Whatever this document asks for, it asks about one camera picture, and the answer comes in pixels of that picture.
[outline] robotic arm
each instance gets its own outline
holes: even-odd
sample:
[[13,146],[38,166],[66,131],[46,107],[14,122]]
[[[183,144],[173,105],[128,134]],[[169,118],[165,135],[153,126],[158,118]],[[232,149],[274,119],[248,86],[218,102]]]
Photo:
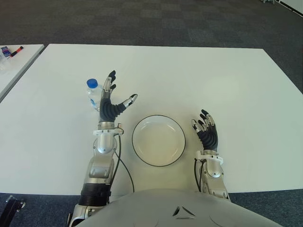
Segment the robotic arm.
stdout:
[[[195,158],[195,178],[199,191],[201,191],[201,179],[203,183],[202,191],[210,195],[228,199],[229,195],[223,182],[223,170],[221,164],[223,158],[221,158],[217,152],[218,148],[218,135],[216,126],[212,116],[205,110],[201,110],[200,117],[203,121],[198,120],[198,123],[192,119],[191,123],[196,130],[199,139],[203,144],[203,149],[197,151]],[[198,171],[196,165],[200,164],[200,171]]]
[[[113,105],[110,100],[112,91],[116,85],[112,83],[116,79],[116,72],[112,71],[106,78],[100,101],[100,116],[98,130],[94,131],[97,136],[94,141],[94,156],[89,162],[81,198],[75,206],[72,217],[68,218],[68,226],[73,227],[99,211],[109,203],[111,186],[116,175],[117,166],[121,155],[121,138],[123,130],[120,124],[115,127],[115,119],[138,97],[137,94],[130,96],[118,105]],[[115,162],[113,155],[117,149],[115,136],[119,136],[119,157],[114,170]]]

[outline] bottle label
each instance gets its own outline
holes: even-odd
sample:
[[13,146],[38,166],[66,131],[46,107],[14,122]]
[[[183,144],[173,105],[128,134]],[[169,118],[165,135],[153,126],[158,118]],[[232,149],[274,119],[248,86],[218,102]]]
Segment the bottle label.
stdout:
[[96,104],[95,104],[94,100],[90,99],[90,101],[91,101],[91,104],[93,105],[93,107],[96,108]]

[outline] pen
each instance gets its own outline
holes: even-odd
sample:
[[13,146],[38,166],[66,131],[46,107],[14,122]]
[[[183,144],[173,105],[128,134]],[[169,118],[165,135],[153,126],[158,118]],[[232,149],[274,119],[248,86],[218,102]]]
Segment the pen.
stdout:
[[23,49],[23,46],[20,46],[15,52],[11,53],[11,57],[15,56],[19,51]]

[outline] white table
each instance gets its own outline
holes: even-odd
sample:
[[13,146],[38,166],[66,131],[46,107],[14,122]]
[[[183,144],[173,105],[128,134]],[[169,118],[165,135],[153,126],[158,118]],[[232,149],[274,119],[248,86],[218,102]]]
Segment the white table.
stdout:
[[[103,83],[112,70],[113,103],[139,95],[116,120],[136,190],[197,190],[201,143],[190,119],[201,108],[217,124],[229,192],[303,188],[303,95],[262,49],[50,44],[0,103],[1,192],[80,193],[98,124],[86,80]],[[185,133],[170,166],[149,166],[133,151],[135,125],[153,114]],[[130,191],[121,165],[113,195]]]
[[42,44],[0,45],[0,47],[3,46],[7,46],[11,53],[20,46],[23,46],[24,49],[14,57],[8,58],[8,68],[5,72],[0,73],[0,102],[44,48]]

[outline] white plate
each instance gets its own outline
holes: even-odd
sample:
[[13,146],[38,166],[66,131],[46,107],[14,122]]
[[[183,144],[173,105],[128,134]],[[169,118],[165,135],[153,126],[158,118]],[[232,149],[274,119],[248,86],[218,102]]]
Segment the white plate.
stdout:
[[185,148],[184,132],[169,117],[149,116],[136,125],[133,147],[143,162],[152,166],[167,166],[182,155]]

